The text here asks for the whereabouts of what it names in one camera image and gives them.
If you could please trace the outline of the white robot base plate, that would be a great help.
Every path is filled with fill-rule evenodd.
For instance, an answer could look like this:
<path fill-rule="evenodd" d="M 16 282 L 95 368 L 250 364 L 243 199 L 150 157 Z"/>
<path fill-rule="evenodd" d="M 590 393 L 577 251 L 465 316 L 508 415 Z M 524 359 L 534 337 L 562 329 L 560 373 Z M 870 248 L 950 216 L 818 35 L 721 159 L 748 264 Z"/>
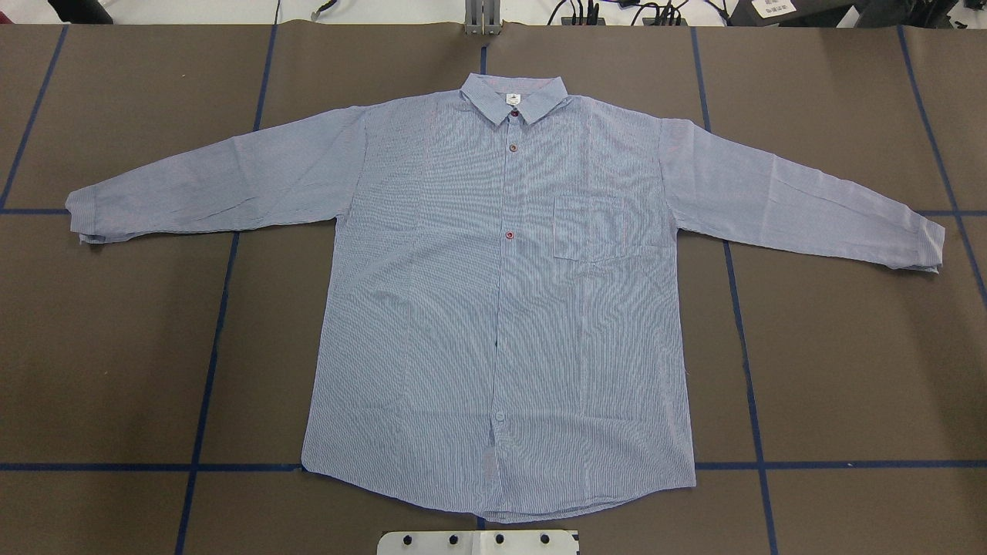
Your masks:
<path fill-rule="evenodd" d="M 378 541 L 377 554 L 579 554 L 572 530 L 394 531 Z"/>

